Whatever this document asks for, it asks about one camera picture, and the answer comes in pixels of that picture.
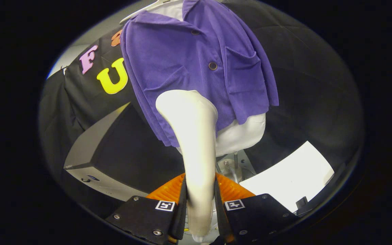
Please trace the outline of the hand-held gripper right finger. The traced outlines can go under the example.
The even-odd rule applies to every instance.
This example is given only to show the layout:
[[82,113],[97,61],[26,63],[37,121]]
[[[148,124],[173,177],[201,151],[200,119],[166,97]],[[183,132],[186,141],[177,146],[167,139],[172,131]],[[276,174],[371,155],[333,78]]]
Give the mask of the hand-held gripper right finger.
[[218,173],[215,205],[219,229],[216,245],[268,244],[300,220],[271,195],[253,194]]

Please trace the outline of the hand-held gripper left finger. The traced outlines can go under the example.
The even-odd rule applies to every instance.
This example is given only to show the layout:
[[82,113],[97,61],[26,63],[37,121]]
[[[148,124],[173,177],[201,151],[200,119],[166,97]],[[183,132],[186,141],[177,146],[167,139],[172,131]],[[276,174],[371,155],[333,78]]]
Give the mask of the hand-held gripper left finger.
[[186,204],[183,173],[146,197],[129,197],[106,221],[148,245],[177,245],[184,237]]

